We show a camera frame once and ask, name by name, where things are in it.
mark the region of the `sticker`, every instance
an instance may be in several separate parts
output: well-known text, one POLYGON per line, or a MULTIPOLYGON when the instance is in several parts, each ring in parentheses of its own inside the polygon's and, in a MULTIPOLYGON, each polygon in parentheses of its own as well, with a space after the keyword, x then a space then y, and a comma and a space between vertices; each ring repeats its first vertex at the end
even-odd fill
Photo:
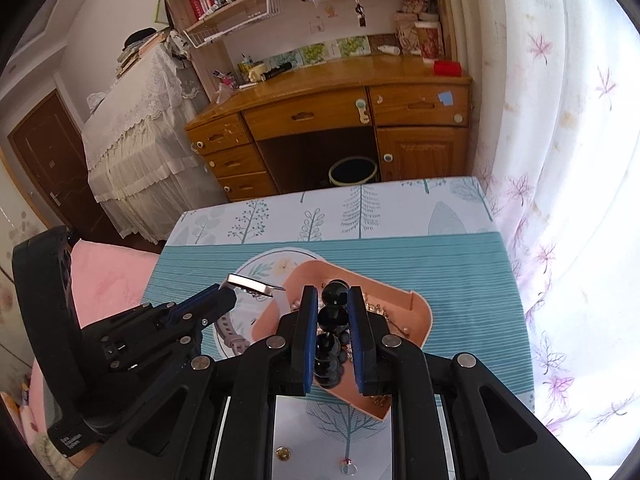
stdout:
POLYGON ((438 94, 438 99, 445 106, 453 106, 453 95, 451 92, 441 92, 438 94))

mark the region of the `door handle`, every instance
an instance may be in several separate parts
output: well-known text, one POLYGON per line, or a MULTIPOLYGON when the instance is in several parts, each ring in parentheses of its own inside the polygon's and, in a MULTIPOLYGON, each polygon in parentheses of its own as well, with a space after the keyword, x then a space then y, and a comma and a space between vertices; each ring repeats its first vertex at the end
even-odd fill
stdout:
POLYGON ((291 116, 292 121, 308 121, 309 119, 313 118, 314 115, 311 112, 299 112, 291 116))
POLYGON ((433 103, 418 101, 417 103, 409 103, 406 107, 409 110, 433 110, 436 107, 436 105, 433 103))
POLYGON ((58 195, 59 194, 60 194, 59 192, 57 194, 53 194, 53 191, 51 193, 49 193, 50 197, 53 199, 53 202, 55 202, 58 207, 60 207, 62 205, 60 203, 60 200, 58 200, 58 195))

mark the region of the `desk drawer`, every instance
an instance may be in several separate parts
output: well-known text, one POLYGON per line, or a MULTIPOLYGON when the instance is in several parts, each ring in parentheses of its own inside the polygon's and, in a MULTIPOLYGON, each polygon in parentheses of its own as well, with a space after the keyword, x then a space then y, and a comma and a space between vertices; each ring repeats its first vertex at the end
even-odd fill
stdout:
POLYGON ((278 103, 264 105, 244 112, 255 140, 273 139, 305 132, 371 125, 369 104, 364 88, 337 92, 322 92, 278 103), (365 103, 365 122, 360 122, 356 101, 365 103))
POLYGON ((211 121, 193 130, 188 130, 187 134, 193 143, 193 147, 201 155, 219 152, 220 150, 251 142, 239 115, 231 115, 211 121))
POLYGON ((206 155, 204 160, 218 178, 265 171, 262 157, 254 144, 229 148, 206 155))
POLYGON ((266 171, 219 178, 218 182, 231 200, 278 194, 266 171))
POLYGON ((464 86, 372 86, 370 94, 377 126, 468 125, 469 97, 464 86))

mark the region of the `black bead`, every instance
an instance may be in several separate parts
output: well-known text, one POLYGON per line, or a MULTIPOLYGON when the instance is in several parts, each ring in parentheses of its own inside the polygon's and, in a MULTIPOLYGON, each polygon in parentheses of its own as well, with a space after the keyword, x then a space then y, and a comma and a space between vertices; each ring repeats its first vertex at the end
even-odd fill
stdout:
POLYGON ((349 336, 349 332, 347 331, 340 332, 338 339, 340 340, 340 344, 342 346, 346 346, 351 342, 351 337, 349 336))
POLYGON ((324 306, 318 312, 318 325, 325 332, 339 334, 349 326, 349 314, 343 306, 324 306))
POLYGON ((340 383, 340 375, 334 374, 334 375, 332 375, 330 377, 318 377, 318 376, 316 376, 316 381, 325 390, 330 390, 331 388, 335 388, 340 383))
POLYGON ((349 291, 349 285, 343 280, 333 280, 326 284, 322 290, 322 302, 325 305, 347 305, 347 292, 349 291))
POLYGON ((333 334, 321 333, 316 336, 316 359, 328 361, 334 359, 340 352, 340 342, 333 334))
POLYGON ((314 375, 316 377, 330 377, 338 371, 338 359, 329 359, 328 361, 314 362, 314 375))

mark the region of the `blue gripper pad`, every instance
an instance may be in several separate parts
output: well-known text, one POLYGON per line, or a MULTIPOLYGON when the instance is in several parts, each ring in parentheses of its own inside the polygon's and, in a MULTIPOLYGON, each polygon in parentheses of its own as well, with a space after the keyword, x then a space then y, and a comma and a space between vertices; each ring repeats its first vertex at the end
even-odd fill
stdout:
POLYGON ((306 303, 310 303, 308 312, 308 320, 306 325, 306 339, 305 339, 305 367, 303 371, 303 385, 305 388, 305 394, 311 391, 311 385, 314 382, 314 358, 316 356, 316 333, 318 327, 318 290, 312 287, 305 287, 305 292, 309 291, 309 294, 303 294, 302 300, 306 303))

